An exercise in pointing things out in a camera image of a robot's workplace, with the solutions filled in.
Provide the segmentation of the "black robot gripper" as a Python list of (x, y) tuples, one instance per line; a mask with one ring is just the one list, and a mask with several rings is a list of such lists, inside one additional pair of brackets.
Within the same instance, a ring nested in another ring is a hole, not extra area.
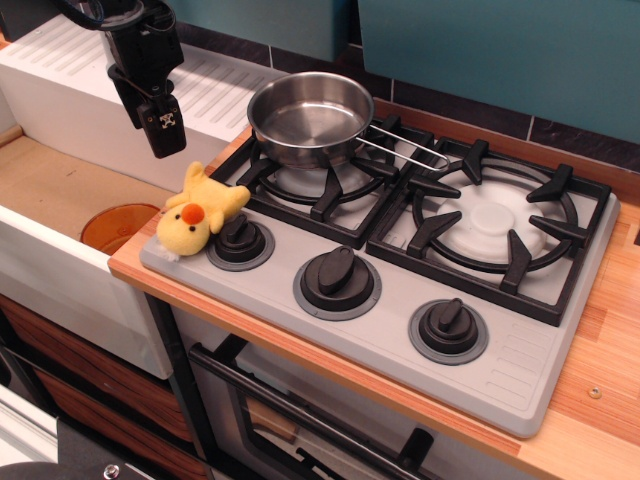
[(143, 6), (135, 18), (107, 33), (113, 64), (107, 74), (136, 129), (143, 129), (156, 158), (186, 148), (184, 121), (177, 99), (169, 94), (170, 73), (184, 62), (170, 6)]

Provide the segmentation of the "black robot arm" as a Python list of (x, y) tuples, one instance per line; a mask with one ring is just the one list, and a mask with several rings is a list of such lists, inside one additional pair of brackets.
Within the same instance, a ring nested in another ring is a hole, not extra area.
[(104, 35), (107, 75), (155, 157), (186, 148), (186, 132), (170, 74), (184, 62), (176, 16), (165, 1), (56, 1), (76, 25)]

